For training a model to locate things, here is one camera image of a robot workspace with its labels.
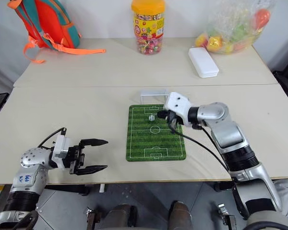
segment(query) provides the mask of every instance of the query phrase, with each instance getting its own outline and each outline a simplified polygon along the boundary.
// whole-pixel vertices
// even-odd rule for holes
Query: small ball
[[[154,115],[150,115],[150,116],[148,117],[148,119],[149,119],[149,121],[154,121],[154,120],[155,120],[155,116],[154,116]]]

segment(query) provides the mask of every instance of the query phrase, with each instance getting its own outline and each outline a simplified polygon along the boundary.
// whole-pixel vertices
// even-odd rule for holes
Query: gray floor
[[[85,230],[86,207],[102,211],[103,217],[116,205],[128,203],[138,208],[139,227],[167,229],[168,210],[174,200],[183,201],[191,210],[195,230],[227,230],[217,214],[224,203],[236,215],[237,228],[245,221],[239,215],[230,191],[217,193],[209,183],[136,183],[109,184],[100,194],[98,185],[88,196],[45,190],[38,203],[40,218],[36,230]]]

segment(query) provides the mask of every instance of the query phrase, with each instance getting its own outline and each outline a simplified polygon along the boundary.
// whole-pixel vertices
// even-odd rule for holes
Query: jar label
[[[134,18],[134,34],[144,40],[158,39],[163,35],[163,24],[164,18],[151,21]]]

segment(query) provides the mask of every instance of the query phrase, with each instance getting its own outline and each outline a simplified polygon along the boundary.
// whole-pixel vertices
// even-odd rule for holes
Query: white box
[[[219,73],[219,68],[205,48],[191,48],[188,54],[201,78],[215,77]]]

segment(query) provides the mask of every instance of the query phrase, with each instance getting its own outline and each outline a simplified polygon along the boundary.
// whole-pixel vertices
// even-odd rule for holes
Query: black cable
[[[212,142],[212,144],[215,146],[215,148],[216,148],[216,150],[217,150],[216,144],[215,144],[215,142],[212,140],[212,137],[209,135],[209,133],[207,132],[207,130],[204,129],[204,127],[202,127],[202,130],[204,131],[204,133],[206,134],[206,136],[210,139],[210,141]]]
[[[39,145],[38,145],[38,148],[47,148],[47,147],[44,147],[43,144],[48,141],[52,136],[54,136],[55,134],[59,133],[59,132],[62,132],[62,135],[65,135],[66,133],[66,128],[65,127],[62,127],[60,129],[58,129],[57,131],[51,133],[48,137],[45,138],[45,140],[43,140]]]
[[[48,148],[48,147],[45,147],[45,146],[41,146],[41,149],[49,150],[51,148]]]
[[[204,148],[205,150],[207,150],[208,152],[210,152],[210,153],[217,159],[217,161],[224,167],[224,169],[228,172],[228,168],[226,167],[226,165],[225,165],[225,164],[219,159],[219,157],[217,157],[209,148],[207,148],[205,145],[203,145],[202,143],[198,142],[197,140],[194,140],[194,139],[192,139],[191,137],[188,137],[188,136],[186,136],[186,135],[184,135],[184,134],[176,131],[176,130],[172,127],[171,121],[168,123],[168,127],[170,128],[170,130],[171,130],[173,133],[175,133],[175,134],[177,134],[177,135],[179,135],[179,136],[181,136],[181,137],[183,137],[183,138],[186,138],[186,139],[188,139],[188,140],[190,140],[190,141],[193,141],[194,143],[198,144],[199,146],[201,146],[202,148]]]
[[[25,228],[25,230],[33,230],[34,225],[36,224],[38,219],[38,212],[35,210],[29,212],[24,218],[22,218],[14,227],[12,230],[16,230],[20,228],[23,224],[29,222],[28,226]]]
[[[246,226],[243,230],[260,230],[260,229],[265,229],[265,228],[288,230],[288,226],[285,226],[285,225],[279,224],[279,223],[275,223],[275,222],[270,222],[270,221],[255,222],[253,224]]]

